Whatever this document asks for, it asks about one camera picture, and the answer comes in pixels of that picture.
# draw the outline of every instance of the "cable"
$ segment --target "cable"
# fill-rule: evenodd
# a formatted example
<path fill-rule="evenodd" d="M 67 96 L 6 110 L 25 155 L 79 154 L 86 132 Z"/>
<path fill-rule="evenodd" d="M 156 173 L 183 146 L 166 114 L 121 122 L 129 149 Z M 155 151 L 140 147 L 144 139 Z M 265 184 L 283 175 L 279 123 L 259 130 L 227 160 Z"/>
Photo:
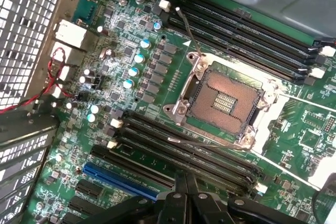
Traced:
<path fill-rule="evenodd" d="M 55 56 L 57 54 L 58 51 L 61 51 L 62 53 L 62 62 L 60 63 L 60 67 L 59 69 L 57 70 L 56 74 L 53 76 L 53 74 L 51 73 L 51 67 L 53 65 L 53 61 L 55 60 Z M 42 97 L 42 95 L 48 93 L 50 91 L 50 89 L 56 85 L 57 87 L 60 88 L 60 90 L 62 91 L 62 93 L 65 95 L 65 96 L 68 96 L 70 97 L 71 95 L 68 94 L 67 92 L 65 92 L 64 90 L 62 90 L 62 88 L 59 86 L 59 84 L 57 83 L 58 81 L 58 78 L 62 72 L 62 69 L 63 67 L 65 66 L 65 60 L 66 60 L 66 56 L 65 56 L 65 51 L 63 48 L 59 47 L 57 48 L 53 53 L 52 53 L 52 58 L 50 59 L 49 63 L 48 63 L 48 78 L 50 79 L 50 82 L 48 84 L 48 86 L 44 87 L 38 94 L 32 96 L 31 98 L 27 99 L 27 100 L 24 100 L 24 101 L 21 101 L 19 102 L 18 104 L 16 105 L 12 105 L 12 106 L 9 106 L 3 110 L 0 110 L 0 114 L 3 114 L 7 111 L 11 111 L 11 110 L 15 110 L 17 109 L 18 107 L 21 107 L 21 106 L 26 106 L 38 99 L 40 99 Z"/>
<path fill-rule="evenodd" d="M 327 181 L 325 182 L 324 186 L 322 187 L 322 189 L 320 191 L 315 191 L 315 193 L 312 196 L 311 199 L 311 208 L 313 210 L 313 215 L 315 217 L 316 223 L 317 224 L 322 224 L 322 221 L 320 220 L 318 214 L 317 214 L 317 208 L 316 208 L 316 202 L 317 202 L 317 198 L 322 194 L 325 193 L 328 189 L 328 187 L 332 184 L 336 182 L 336 173 L 332 173 L 330 174 L 330 176 L 328 177 Z"/>
<path fill-rule="evenodd" d="M 201 49 L 199 48 L 191 30 L 190 30 L 190 25 L 189 25 L 189 22 L 188 22 L 186 16 L 183 14 L 182 10 L 179 7 L 175 8 L 175 10 L 176 10 L 177 14 L 179 15 L 179 17 L 182 18 L 182 20 L 184 22 L 184 25 L 185 25 L 185 29 L 187 30 L 191 41 L 195 44 L 198 55 L 201 57 L 202 56 Z"/>

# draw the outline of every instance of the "pcie slot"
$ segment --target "pcie slot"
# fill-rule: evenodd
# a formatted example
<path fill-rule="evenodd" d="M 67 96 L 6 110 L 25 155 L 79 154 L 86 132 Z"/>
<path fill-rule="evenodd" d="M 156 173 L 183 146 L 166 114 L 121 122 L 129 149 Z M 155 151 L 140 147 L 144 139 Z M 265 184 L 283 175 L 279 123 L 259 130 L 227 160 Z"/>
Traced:
<path fill-rule="evenodd" d="M 90 152 L 91 155 L 98 157 L 110 164 L 122 167 L 133 174 L 138 176 L 147 178 L 157 184 L 165 186 L 171 189 L 174 186 L 174 180 L 169 179 L 154 170 L 148 169 L 145 166 L 141 166 L 136 162 L 132 162 L 124 158 L 123 156 L 110 151 L 109 149 L 101 146 L 101 145 L 94 145 Z"/>
<path fill-rule="evenodd" d="M 104 211 L 104 208 L 98 207 L 97 205 L 88 202 L 87 200 L 84 200 L 78 196 L 73 196 L 70 199 L 68 207 L 87 216 L 96 215 Z"/>
<path fill-rule="evenodd" d="M 251 19 L 247 19 L 244 17 L 241 17 L 235 12 L 232 12 L 231 10 L 225 9 L 221 6 L 218 6 L 216 4 L 213 4 L 209 2 L 208 0 L 180 0 L 181 2 L 188 2 L 191 5 L 201 7 L 204 9 L 208 9 L 213 14 L 222 15 L 223 17 L 227 17 L 231 19 L 233 22 L 236 22 L 237 24 L 244 25 L 241 27 L 244 30 L 252 31 L 256 34 L 258 37 L 264 37 L 266 41 L 273 40 L 277 44 L 281 44 L 284 46 L 287 46 L 296 52 L 300 53 L 301 55 L 305 56 L 307 55 L 305 52 L 307 51 L 308 45 L 293 39 L 283 33 L 280 33 L 276 30 L 273 30 L 271 28 L 268 28 L 267 26 L 264 26 L 260 23 L 257 23 Z"/>
<path fill-rule="evenodd" d="M 235 195 L 246 195 L 246 190 L 242 189 L 238 186 L 232 185 L 227 183 L 220 178 L 216 178 L 209 173 L 203 172 L 197 168 L 190 166 L 188 163 L 179 161 L 178 158 L 171 157 L 167 155 L 167 153 L 162 154 L 162 152 L 158 151 L 157 149 L 153 148 L 150 145 L 140 144 L 138 142 L 134 142 L 126 137 L 119 137 L 117 138 L 119 143 L 125 143 L 128 146 L 133 147 L 136 150 L 140 150 L 143 153 L 151 155 L 159 160 L 165 161 L 170 163 L 181 170 L 187 170 L 194 173 L 200 180 L 210 183 L 218 188 L 222 188 L 227 190 L 228 192 L 235 194 Z"/>
<path fill-rule="evenodd" d="M 235 176 L 239 176 L 240 178 L 244 179 L 246 183 L 254 183 L 256 181 L 256 177 L 253 176 L 251 173 L 244 172 L 243 170 L 237 167 L 223 163 L 217 159 L 214 159 L 210 156 L 200 153 L 196 151 L 195 149 L 190 148 L 186 145 L 169 142 L 167 141 L 167 137 L 164 137 L 162 134 L 158 134 L 157 132 L 146 129 L 145 127 L 143 127 L 143 125 L 138 125 L 132 121 L 128 121 L 128 122 L 129 122 L 129 125 L 128 125 L 129 128 L 139 131 L 145 135 L 149 135 L 150 137 L 156 140 L 160 140 L 161 142 L 164 142 L 166 144 L 172 145 L 174 146 L 175 149 L 180 150 L 180 151 L 185 151 L 193 156 L 196 156 L 201 161 L 204 161 L 206 163 L 212 164 L 213 166 L 218 166 L 224 170 L 227 170 L 228 172 L 233 173 Z"/>
<path fill-rule="evenodd" d="M 169 28 L 184 34 L 188 36 L 187 31 L 185 30 L 184 25 L 177 23 L 177 20 L 173 20 L 170 19 L 170 25 Z M 249 64 L 252 65 L 258 69 L 261 69 L 264 72 L 273 74 L 275 76 L 278 76 L 279 78 L 283 79 L 283 80 L 287 80 L 290 82 L 293 82 L 295 84 L 303 84 L 304 83 L 304 77 L 299 77 L 294 75 L 294 73 L 290 73 L 288 72 L 286 69 L 281 69 L 279 70 L 278 68 L 275 68 L 274 66 L 272 66 L 272 62 L 270 63 L 266 63 L 262 62 L 260 60 L 258 60 L 255 57 L 247 57 L 246 52 L 243 50 L 238 50 L 236 48 L 228 48 L 225 45 L 227 44 L 226 42 L 222 42 L 219 38 L 216 37 L 212 37 L 212 38 L 208 38 L 204 35 L 204 33 L 197 31 L 195 28 L 191 27 L 191 30 L 193 31 L 193 35 L 195 37 L 196 40 L 198 40 L 199 42 L 202 42 L 212 48 L 215 48 L 219 51 L 225 52 L 228 55 L 234 56 L 235 58 Z"/>
<path fill-rule="evenodd" d="M 79 223 L 80 221 L 84 220 L 83 218 L 74 215 L 70 212 L 67 212 L 63 218 L 60 224 L 76 224 Z"/>
<path fill-rule="evenodd" d="M 188 136 L 188 135 L 186 135 L 182 132 L 179 132 L 179 131 L 177 131 L 173 128 L 170 128 L 170 127 L 168 127 L 164 124 L 158 123 L 157 121 L 154 121 L 150 118 L 147 118 L 146 116 L 141 115 L 137 112 L 128 111 L 128 113 L 126 115 L 127 115 L 126 118 L 135 119 L 139 122 L 143 122 L 146 125 L 150 125 L 150 127 L 154 127 L 156 129 L 158 129 L 159 131 L 161 131 L 162 133 L 169 135 L 170 137 L 174 137 L 174 138 L 181 139 L 181 140 L 188 140 L 188 141 L 191 141 L 191 142 L 196 142 L 197 141 L 196 139 L 194 139 L 194 138 L 192 138 L 192 137 L 190 137 L 190 136 Z M 257 176 L 262 175 L 262 171 L 260 170 L 260 168 L 258 166 L 253 165 L 249 162 L 246 162 L 245 160 L 243 160 L 239 157 L 236 157 L 236 156 L 234 156 L 234 155 L 232 155 L 228 152 L 223 152 L 223 151 L 220 151 L 219 149 L 210 148 L 210 147 L 204 147 L 204 149 L 206 149 L 210 153 L 211 152 L 215 153 L 215 154 L 221 156 L 224 159 L 230 160 L 231 162 L 233 162 L 237 166 L 243 167 L 244 169 L 246 169 L 248 171 L 256 173 Z"/>
<path fill-rule="evenodd" d="M 81 179 L 80 181 L 78 181 L 75 190 L 83 194 L 89 195 L 93 198 L 98 198 L 103 191 L 103 188 L 85 179 Z"/>
<path fill-rule="evenodd" d="M 110 170 L 106 170 L 98 165 L 95 165 L 94 163 L 86 163 L 83 168 L 83 173 L 101 182 L 120 188 L 121 190 L 124 190 L 132 195 L 139 195 L 148 199 L 156 200 L 156 196 L 158 194 L 149 188 L 129 181 L 119 174 Z"/>
<path fill-rule="evenodd" d="M 193 156 L 188 153 L 177 151 L 173 148 L 169 148 L 168 146 L 160 144 L 147 136 L 145 137 L 140 135 L 138 132 L 135 133 L 129 131 L 129 129 L 126 129 L 123 136 L 125 136 L 128 139 L 137 141 L 143 145 L 150 146 L 156 149 L 158 152 L 173 157 L 180 162 L 184 162 L 191 166 L 194 166 L 200 171 L 210 173 L 212 177 L 217 177 L 218 179 L 221 179 L 227 183 L 231 183 L 241 188 L 245 188 L 246 191 L 248 191 L 249 187 L 251 186 L 249 185 L 249 183 L 239 179 L 238 177 L 229 175 L 217 167 L 211 166 L 198 159 L 193 158 Z"/>
<path fill-rule="evenodd" d="M 289 62 L 297 62 L 302 65 L 312 65 L 314 64 L 315 57 L 311 59 L 302 59 L 301 57 L 295 56 L 290 52 L 287 52 L 283 48 L 278 48 L 273 44 L 265 44 L 265 41 L 261 40 L 260 37 L 251 36 L 248 31 L 241 31 L 237 27 L 234 27 L 230 23 L 223 23 L 219 18 L 216 18 L 214 15 L 210 15 L 203 10 L 192 10 L 190 8 L 184 7 L 183 13 L 187 16 L 188 20 L 193 20 L 194 22 L 200 24 L 203 23 L 206 26 L 212 26 L 213 29 L 216 29 L 218 32 L 226 33 L 232 37 L 232 40 L 238 40 L 240 42 L 248 42 L 248 46 L 253 46 L 259 48 L 262 51 L 271 52 L 272 54 L 277 55 L 278 57 L 285 58 Z"/>

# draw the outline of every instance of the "red wire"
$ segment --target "red wire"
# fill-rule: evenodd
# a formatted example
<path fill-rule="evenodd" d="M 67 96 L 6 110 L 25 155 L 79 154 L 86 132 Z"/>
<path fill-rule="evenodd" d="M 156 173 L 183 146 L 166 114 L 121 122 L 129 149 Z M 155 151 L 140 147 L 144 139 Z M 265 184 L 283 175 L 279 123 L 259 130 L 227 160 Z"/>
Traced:
<path fill-rule="evenodd" d="M 55 76 L 53 76 L 53 75 L 51 74 L 51 68 L 52 68 L 52 66 L 53 66 L 53 61 L 55 60 L 56 53 L 57 53 L 59 50 L 60 50 L 60 51 L 62 52 L 62 54 L 63 54 L 63 56 L 62 56 L 62 62 L 60 63 L 60 67 L 59 67 L 58 71 L 56 72 Z M 61 48 L 61 47 L 56 48 L 56 50 L 52 53 L 52 57 L 51 57 L 50 61 L 48 62 L 48 78 L 50 79 L 50 82 L 49 82 L 47 88 L 45 89 L 45 91 L 44 91 L 42 94 L 41 94 L 41 92 L 40 92 L 40 93 L 34 95 L 33 97 L 31 97 L 28 101 L 26 101 L 26 102 L 23 103 L 23 104 L 20 104 L 20 105 L 19 105 L 19 104 L 12 105 L 12 106 L 9 106 L 9 107 L 7 107 L 7 108 L 5 108 L 5 109 L 3 109 L 3 110 L 0 110 L 0 114 L 3 114 L 3 113 L 5 113 L 5 112 L 7 112 L 7 111 L 9 111 L 9 110 L 14 110 L 14 109 L 18 108 L 19 106 L 26 106 L 26 105 L 30 104 L 31 102 L 34 102 L 36 99 L 38 99 L 38 98 L 39 98 L 40 96 L 42 96 L 43 94 L 48 93 L 48 92 L 50 91 L 50 89 L 51 89 L 54 85 L 56 85 L 56 86 L 61 90 L 61 92 L 62 92 L 65 96 L 67 96 L 67 97 L 71 97 L 71 94 L 65 92 L 65 91 L 59 86 L 59 84 L 56 83 L 57 79 L 59 78 L 59 76 L 60 76 L 60 74 L 61 74 L 61 72 L 62 72 L 63 67 L 65 66 L 65 60 L 66 60 L 66 56 L 65 56 L 65 51 L 64 51 L 64 49 Z"/>

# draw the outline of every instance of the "motherboard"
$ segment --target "motherboard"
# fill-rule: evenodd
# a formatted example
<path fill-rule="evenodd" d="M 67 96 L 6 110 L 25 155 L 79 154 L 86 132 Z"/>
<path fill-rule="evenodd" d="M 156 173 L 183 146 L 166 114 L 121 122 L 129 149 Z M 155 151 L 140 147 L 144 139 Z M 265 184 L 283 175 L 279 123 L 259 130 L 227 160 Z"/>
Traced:
<path fill-rule="evenodd" d="M 312 196 L 335 172 L 327 41 L 231 0 L 79 0 L 56 37 L 73 50 L 71 97 L 54 91 L 60 127 L 22 223 L 77 223 L 134 195 L 155 200 L 178 171 L 223 201 L 244 196 L 317 223 Z M 317 199 L 321 220 L 335 193 Z"/>

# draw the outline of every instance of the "white triangle marking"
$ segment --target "white triangle marking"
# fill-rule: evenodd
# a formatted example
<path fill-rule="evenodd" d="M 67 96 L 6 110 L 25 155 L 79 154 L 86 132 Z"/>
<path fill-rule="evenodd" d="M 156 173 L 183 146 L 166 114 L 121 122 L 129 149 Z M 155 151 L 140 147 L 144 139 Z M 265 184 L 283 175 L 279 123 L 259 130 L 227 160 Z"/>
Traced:
<path fill-rule="evenodd" d="M 187 41 L 187 42 L 185 42 L 185 43 L 183 43 L 183 45 L 185 45 L 185 46 L 190 46 L 190 43 L 191 43 L 191 40 L 189 40 L 189 41 Z"/>

